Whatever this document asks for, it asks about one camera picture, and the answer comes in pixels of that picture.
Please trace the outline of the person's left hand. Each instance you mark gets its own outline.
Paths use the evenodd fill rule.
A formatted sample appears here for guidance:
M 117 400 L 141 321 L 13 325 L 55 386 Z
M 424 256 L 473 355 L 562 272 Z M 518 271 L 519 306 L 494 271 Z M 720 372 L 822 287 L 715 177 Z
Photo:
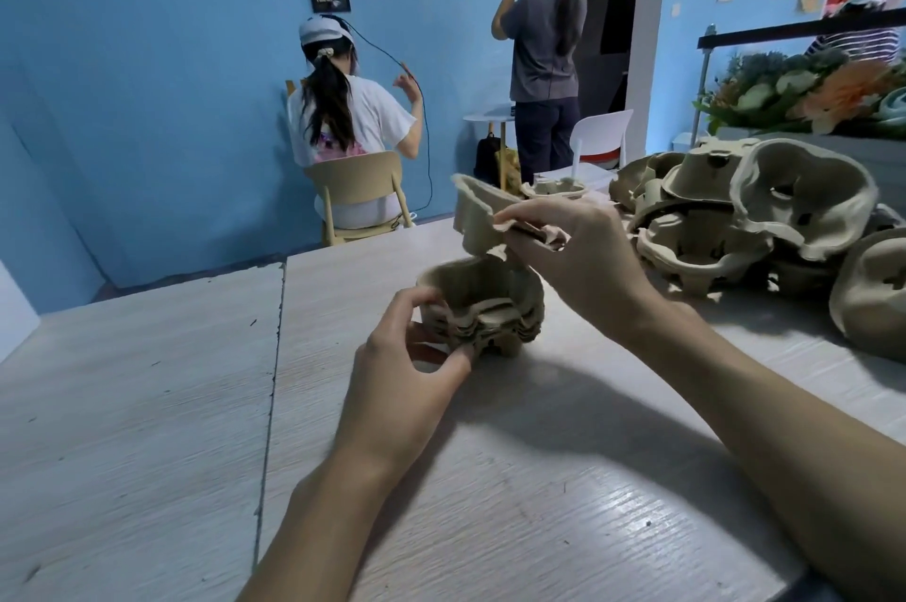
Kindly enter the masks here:
M 445 383 L 416 369 L 416 345 L 439 339 L 413 314 L 421 305 L 439 301 L 439 294 L 427 287 L 408 287 L 391 299 L 354 357 L 334 449 L 422 454 L 464 383 Z

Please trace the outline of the black bag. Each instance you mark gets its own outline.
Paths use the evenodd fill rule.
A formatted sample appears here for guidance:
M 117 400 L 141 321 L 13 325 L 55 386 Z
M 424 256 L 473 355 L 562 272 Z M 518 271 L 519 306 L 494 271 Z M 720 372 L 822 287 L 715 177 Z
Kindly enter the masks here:
M 487 134 L 476 145 L 473 177 L 485 184 L 500 187 L 499 152 L 502 141 L 494 133 Z

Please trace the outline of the person's right hand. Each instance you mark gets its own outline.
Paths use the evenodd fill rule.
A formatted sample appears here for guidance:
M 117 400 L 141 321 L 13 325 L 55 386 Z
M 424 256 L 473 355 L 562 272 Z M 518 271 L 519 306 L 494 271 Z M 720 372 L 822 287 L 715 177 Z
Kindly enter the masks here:
M 604 336 L 640 352 L 663 295 L 651 284 L 611 205 L 540 198 L 501 210 L 496 222 L 517 219 L 570 235 L 558 253 L 517 255 L 563 303 Z

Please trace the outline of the white plastic chair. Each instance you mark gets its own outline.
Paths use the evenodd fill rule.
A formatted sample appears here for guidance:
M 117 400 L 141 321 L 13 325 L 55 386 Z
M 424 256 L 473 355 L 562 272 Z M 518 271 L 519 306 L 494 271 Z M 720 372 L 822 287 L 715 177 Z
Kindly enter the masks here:
M 627 129 L 633 110 L 589 116 L 580 120 L 572 129 L 570 164 L 551 172 L 538 173 L 537 183 L 560 184 L 572 182 L 583 184 L 587 191 L 603 192 L 615 177 L 611 170 L 595 162 L 597 157 L 616 152 L 618 164 L 625 161 L 622 148 L 625 146 Z

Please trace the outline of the nested stack of cup carriers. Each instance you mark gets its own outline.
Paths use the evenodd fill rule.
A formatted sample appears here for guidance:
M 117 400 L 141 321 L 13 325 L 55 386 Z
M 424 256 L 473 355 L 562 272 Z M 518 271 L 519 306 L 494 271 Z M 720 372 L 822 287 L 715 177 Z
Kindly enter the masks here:
M 439 302 L 420 306 L 421 321 L 451 349 L 468 344 L 476 354 L 490 347 L 513 357 L 545 320 L 542 279 L 493 254 L 434 266 L 415 285 L 439 294 Z

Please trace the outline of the light wooden chair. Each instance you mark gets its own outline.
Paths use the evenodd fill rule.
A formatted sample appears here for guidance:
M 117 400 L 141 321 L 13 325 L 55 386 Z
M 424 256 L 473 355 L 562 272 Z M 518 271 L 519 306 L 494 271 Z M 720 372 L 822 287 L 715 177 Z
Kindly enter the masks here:
M 413 228 L 415 222 L 402 191 L 402 161 L 394 150 L 368 153 L 304 168 L 318 197 L 323 202 L 323 247 L 356 242 L 396 230 L 400 224 Z M 348 206 L 394 195 L 401 211 L 393 219 L 362 229 L 341 229 L 335 224 L 334 202 Z

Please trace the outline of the yellow bag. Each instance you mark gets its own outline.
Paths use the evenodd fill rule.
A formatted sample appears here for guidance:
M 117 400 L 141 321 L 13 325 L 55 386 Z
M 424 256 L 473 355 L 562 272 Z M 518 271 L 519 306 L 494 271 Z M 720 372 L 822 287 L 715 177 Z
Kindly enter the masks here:
M 495 182 L 499 189 L 517 198 L 522 197 L 522 175 L 517 151 L 501 145 L 495 153 L 495 163 Z

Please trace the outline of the person's left forearm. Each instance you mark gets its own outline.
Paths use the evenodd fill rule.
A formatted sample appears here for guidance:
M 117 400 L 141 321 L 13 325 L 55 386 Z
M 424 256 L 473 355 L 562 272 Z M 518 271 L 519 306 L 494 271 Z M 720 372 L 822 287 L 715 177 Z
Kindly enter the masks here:
M 294 490 L 235 602 L 347 602 L 379 513 L 417 458 L 333 449 Z

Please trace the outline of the person's right forearm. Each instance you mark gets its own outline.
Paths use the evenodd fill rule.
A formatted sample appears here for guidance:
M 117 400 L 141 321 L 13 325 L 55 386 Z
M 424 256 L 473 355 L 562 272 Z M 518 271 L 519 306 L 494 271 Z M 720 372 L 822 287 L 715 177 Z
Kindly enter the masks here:
M 906 602 L 905 445 L 659 295 L 615 339 L 706 422 L 814 569 L 856 602 Z

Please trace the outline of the single brown pulp cup carrier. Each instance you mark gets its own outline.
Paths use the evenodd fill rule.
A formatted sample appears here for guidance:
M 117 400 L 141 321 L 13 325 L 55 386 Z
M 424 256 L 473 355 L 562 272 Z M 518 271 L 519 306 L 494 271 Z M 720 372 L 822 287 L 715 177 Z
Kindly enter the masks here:
M 496 222 L 497 213 L 520 202 L 509 192 L 460 173 L 451 182 L 458 195 L 454 230 L 461 234 L 463 250 L 471 257 L 482 257 L 503 246 L 507 233 L 527 237 L 551 251 L 560 251 L 567 242 L 566 234 L 555 227 L 537 227 L 517 219 Z

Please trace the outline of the shallow pulp cup tray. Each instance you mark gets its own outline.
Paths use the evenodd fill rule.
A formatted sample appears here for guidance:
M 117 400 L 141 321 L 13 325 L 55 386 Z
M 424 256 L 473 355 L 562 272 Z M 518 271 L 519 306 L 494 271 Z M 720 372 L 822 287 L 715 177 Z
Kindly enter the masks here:
M 563 177 L 556 180 L 541 178 L 532 184 L 523 183 L 520 187 L 520 191 L 526 199 L 552 198 L 577 200 L 583 198 L 590 189 L 587 185 L 577 179 Z

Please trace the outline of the artificial flower arrangement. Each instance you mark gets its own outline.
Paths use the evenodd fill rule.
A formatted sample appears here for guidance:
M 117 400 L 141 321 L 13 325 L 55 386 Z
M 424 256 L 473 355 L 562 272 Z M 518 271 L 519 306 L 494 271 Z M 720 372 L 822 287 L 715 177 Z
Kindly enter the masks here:
M 734 56 L 694 106 L 711 135 L 735 127 L 906 142 L 906 62 L 833 49 Z

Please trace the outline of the loose pile of pulp carriers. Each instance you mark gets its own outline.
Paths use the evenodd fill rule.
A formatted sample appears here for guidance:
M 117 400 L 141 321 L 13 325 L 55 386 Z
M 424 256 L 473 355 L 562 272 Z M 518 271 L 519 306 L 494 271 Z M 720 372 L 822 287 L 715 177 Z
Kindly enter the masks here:
M 906 210 L 860 162 L 796 139 L 708 137 L 622 168 L 610 199 L 643 263 L 688 296 L 754 282 L 828 298 L 857 349 L 906 365 Z

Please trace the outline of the metal railing post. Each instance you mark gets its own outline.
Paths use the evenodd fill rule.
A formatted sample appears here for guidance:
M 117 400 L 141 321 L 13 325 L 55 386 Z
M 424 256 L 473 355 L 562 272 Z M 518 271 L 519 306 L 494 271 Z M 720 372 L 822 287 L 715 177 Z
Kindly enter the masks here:
M 689 149 L 691 151 L 698 147 L 699 140 L 699 122 L 701 113 L 695 104 L 699 103 L 706 94 L 706 82 L 708 78 L 709 63 L 714 47 L 698 47 L 698 49 L 702 56 L 702 62 L 697 85 L 696 101 L 693 104 L 692 127 L 690 128 Z

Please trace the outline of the black handrail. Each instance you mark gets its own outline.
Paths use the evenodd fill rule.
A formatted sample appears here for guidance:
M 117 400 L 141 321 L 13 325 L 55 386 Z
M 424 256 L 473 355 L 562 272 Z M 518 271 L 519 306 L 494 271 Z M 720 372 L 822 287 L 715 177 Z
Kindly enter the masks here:
M 843 34 L 880 28 L 906 26 L 906 8 L 896 8 L 864 16 L 828 17 L 802 23 L 774 25 L 728 33 L 710 33 L 698 38 L 696 48 L 701 51 L 718 47 L 735 47 L 760 43 Z

